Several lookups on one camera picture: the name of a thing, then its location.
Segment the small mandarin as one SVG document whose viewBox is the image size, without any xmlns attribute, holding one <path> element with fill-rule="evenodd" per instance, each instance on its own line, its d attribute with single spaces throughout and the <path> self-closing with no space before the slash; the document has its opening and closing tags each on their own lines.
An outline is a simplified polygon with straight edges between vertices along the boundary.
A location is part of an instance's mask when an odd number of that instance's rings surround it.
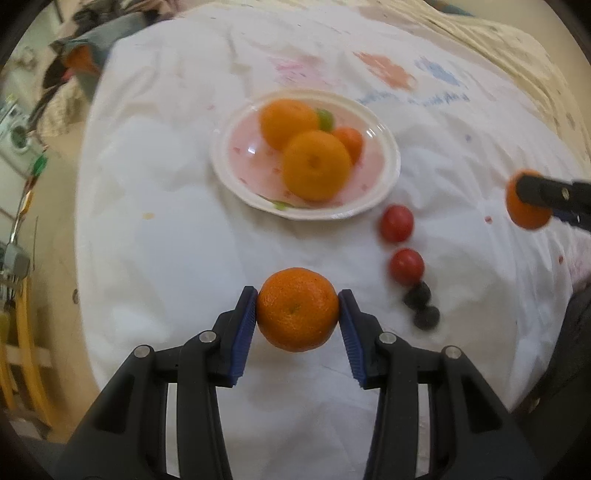
<svg viewBox="0 0 591 480">
<path fill-rule="evenodd" d="M 274 273 L 256 302 L 259 330 L 270 344 L 300 353 L 321 347 L 339 318 L 339 299 L 332 283 L 314 271 L 294 267 Z"/>
<path fill-rule="evenodd" d="M 356 165 L 362 157 L 363 146 L 365 145 L 362 133 L 355 128 L 339 127 L 332 131 L 332 135 L 346 147 L 353 165 Z"/>
<path fill-rule="evenodd" d="M 552 217 L 552 210 L 526 204 L 518 197 L 517 182 L 523 175 L 541 176 L 541 174 L 535 170 L 518 171 L 506 185 L 506 209 L 511 220 L 517 226 L 529 231 L 538 230 L 549 223 Z"/>
</svg>

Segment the dark purple cherry tomato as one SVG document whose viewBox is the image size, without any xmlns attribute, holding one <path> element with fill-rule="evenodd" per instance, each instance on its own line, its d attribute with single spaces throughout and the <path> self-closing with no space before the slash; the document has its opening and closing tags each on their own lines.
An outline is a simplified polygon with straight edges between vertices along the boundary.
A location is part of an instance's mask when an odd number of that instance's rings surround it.
<svg viewBox="0 0 591 480">
<path fill-rule="evenodd" d="M 421 281 L 408 289 L 403 297 L 403 302 L 410 309 L 421 311 L 430 304 L 431 298 L 430 287 L 424 281 Z"/>
</svg>

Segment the red cherry tomato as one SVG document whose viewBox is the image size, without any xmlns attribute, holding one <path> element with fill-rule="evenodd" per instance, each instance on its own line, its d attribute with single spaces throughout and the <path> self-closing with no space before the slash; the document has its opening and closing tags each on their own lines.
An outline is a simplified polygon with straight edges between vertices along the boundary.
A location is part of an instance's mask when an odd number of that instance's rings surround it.
<svg viewBox="0 0 591 480">
<path fill-rule="evenodd" d="M 405 242 L 414 231 L 413 213 L 403 205 L 390 205 L 380 221 L 380 233 L 385 241 L 391 243 Z"/>
<path fill-rule="evenodd" d="M 399 249 L 394 252 L 389 262 L 389 273 L 400 285 L 413 286 L 422 280 L 425 262 L 416 250 Z"/>
</svg>

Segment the small mandarin front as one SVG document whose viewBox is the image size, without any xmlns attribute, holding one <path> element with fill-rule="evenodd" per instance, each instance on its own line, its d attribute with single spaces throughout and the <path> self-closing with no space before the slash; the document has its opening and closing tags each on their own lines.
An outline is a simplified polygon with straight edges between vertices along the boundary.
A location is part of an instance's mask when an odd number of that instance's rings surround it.
<svg viewBox="0 0 591 480">
<path fill-rule="evenodd" d="M 339 127 L 332 131 L 332 135 L 346 147 L 353 165 L 356 165 L 362 157 L 363 146 L 365 145 L 362 133 L 355 128 Z"/>
</svg>

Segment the large orange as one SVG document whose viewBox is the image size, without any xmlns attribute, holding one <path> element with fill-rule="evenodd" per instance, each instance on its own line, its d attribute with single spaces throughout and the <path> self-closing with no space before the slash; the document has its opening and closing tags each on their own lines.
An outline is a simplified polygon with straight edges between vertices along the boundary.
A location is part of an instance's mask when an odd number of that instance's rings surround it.
<svg viewBox="0 0 591 480">
<path fill-rule="evenodd" d="M 260 134 L 274 150 L 283 150 L 294 136 L 318 128 L 318 114 L 311 106 L 298 100 L 274 100 L 259 112 Z"/>
<path fill-rule="evenodd" d="M 281 153 L 281 178 L 290 193 L 327 202 L 349 181 L 353 163 L 346 147 L 321 130 L 294 136 Z"/>
</svg>

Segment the green cherry tomato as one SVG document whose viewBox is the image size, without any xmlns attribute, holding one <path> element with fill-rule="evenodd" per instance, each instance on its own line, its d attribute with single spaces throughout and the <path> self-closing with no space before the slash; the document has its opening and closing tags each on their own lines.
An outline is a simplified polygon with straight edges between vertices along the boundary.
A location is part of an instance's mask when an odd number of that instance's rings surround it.
<svg viewBox="0 0 591 480">
<path fill-rule="evenodd" d="M 317 113 L 318 117 L 318 129 L 331 133 L 335 125 L 335 117 L 332 112 L 327 109 L 317 108 L 315 113 Z"/>
</svg>

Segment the yellow wooden chair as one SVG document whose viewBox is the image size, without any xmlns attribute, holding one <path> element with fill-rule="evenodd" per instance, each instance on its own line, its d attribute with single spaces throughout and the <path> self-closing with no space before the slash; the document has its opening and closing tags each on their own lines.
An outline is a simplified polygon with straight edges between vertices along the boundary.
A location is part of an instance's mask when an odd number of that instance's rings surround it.
<svg viewBox="0 0 591 480">
<path fill-rule="evenodd" d="M 25 277 L 16 287 L 14 312 L 1 305 L 1 404 L 11 412 L 19 410 L 18 386 L 11 370 L 18 367 L 32 412 L 40 422 L 53 428 L 56 411 L 42 378 L 42 370 L 52 367 L 51 355 L 35 344 L 30 295 L 31 279 Z"/>
</svg>

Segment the yellow patterned quilt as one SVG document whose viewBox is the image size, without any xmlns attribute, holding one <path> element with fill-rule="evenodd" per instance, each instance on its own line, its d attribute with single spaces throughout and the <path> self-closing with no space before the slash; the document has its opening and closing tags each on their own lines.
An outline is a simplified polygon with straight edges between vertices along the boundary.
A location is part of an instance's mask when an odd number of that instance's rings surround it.
<svg viewBox="0 0 591 480">
<path fill-rule="evenodd" d="M 508 74 L 533 101 L 543 122 L 590 165 L 590 134 L 575 96 L 558 65 L 528 33 L 499 22 L 443 13 L 425 1 L 363 1 L 423 25 L 484 56 Z"/>
</svg>

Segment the white cartoon bed sheet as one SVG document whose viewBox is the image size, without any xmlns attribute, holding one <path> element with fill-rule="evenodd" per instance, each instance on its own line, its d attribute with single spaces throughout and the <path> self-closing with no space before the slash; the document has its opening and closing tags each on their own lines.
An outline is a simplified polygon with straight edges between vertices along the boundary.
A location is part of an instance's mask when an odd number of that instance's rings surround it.
<svg viewBox="0 0 591 480">
<path fill-rule="evenodd" d="M 590 276 L 590 238 L 561 222 L 525 231 L 506 182 L 585 167 L 530 97 L 479 53 L 363 1 L 223 1 L 116 43 L 83 142 L 76 212 L 82 321 L 105 384 L 131 350 L 183 344 L 246 285 L 304 267 L 351 289 L 412 345 L 462 348 L 508 407 L 546 370 L 566 306 Z M 418 330 L 389 276 L 382 206 L 293 221 L 245 205 L 217 179 L 214 131 L 249 99 L 325 89 L 368 107 L 402 168 L 389 201 L 415 217 L 442 319 Z"/>
</svg>

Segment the pink strawberry ceramic plate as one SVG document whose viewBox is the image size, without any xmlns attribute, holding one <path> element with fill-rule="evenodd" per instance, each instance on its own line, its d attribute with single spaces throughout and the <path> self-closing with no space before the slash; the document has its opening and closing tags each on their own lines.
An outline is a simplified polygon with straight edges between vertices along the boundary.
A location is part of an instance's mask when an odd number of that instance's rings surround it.
<svg viewBox="0 0 591 480">
<path fill-rule="evenodd" d="M 211 165 L 232 194 L 290 220 L 339 220 L 377 206 L 401 173 L 393 133 L 361 103 L 322 90 L 249 100 L 211 140 Z"/>
</svg>

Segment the white washing machine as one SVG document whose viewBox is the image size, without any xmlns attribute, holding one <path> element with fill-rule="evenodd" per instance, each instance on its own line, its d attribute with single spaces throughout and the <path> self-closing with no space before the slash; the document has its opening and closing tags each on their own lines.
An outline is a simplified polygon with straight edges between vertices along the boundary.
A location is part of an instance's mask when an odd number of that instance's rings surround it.
<svg viewBox="0 0 591 480">
<path fill-rule="evenodd" d="M 13 164 L 25 165 L 37 151 L 28 134 L 28 114 L 18 103 L 7 103 L 1 109 L 1 155 Z"/>
</svg>

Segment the pile of clothes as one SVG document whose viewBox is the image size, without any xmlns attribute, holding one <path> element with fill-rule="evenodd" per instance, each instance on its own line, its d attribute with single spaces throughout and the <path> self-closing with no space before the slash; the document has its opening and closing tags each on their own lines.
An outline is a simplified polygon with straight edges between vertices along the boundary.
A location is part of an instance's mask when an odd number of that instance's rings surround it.
<svg viewBox="0 0 591 480">
<path fill-rule="evenodd" d="M 73 14 L 74 32 L 50 44 L 54 60 L 45 70 L 42 95 L 28 130 L 45 139 L 69 131 L 90 101 L 114 44 L 164 19 L 164 1 L 88 1 Z"/>
</svg>

